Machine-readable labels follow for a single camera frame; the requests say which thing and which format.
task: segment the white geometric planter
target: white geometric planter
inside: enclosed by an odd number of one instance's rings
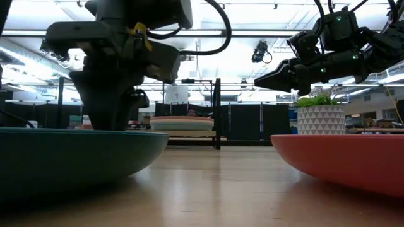
[[[345,113],[341,105],[299,108],[297,120],[299,135],[345,133]]]

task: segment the metal pole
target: metal pole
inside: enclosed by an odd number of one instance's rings
[[[220,113],[221,109],[221,97],[220,97],[220,79],[216,79],[215,83],[216,88],[216,110],[215,110],[215,124],[216,124],[216,150],[220,150],[220,137],[222,136],[222,114]]]
[[[58,99],[57,99],[56,127],[58,129],[62,128],[63,88],[64,88],[64,77],[61,76],[59,78],[59,96],[58,96]]]
[[[213,81],[210,81],[210,105],[213,111]]]
[[[163,83],[163,105],[165,101],[165,83]]]

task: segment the red bowl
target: red bowl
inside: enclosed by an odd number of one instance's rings
[[[308,175],[404,197],[404,135],[276,135],[271,141],[289,165]]]

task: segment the wooden surface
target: wooden surface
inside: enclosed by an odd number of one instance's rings
[[[138,131],[138,132],[162,132],[162,133],[167,133],[170,136],[188,136],[188,137],[192,137],[192,136],[195,136],[195,137],[200,137],[200,136],[214,137],[214,136],[216,136],[215,131],[152,131],[152,130],[134,130],[134,131]]]
[[[402,199],[302,175],[269,147],[175,147],[119,182],[1,207],[0,226],[404,225]]]
[[[349,132],[399,132],[404,133],[404,129],[387,129],[387,128],[371,128],[371,129],[349,129]]]

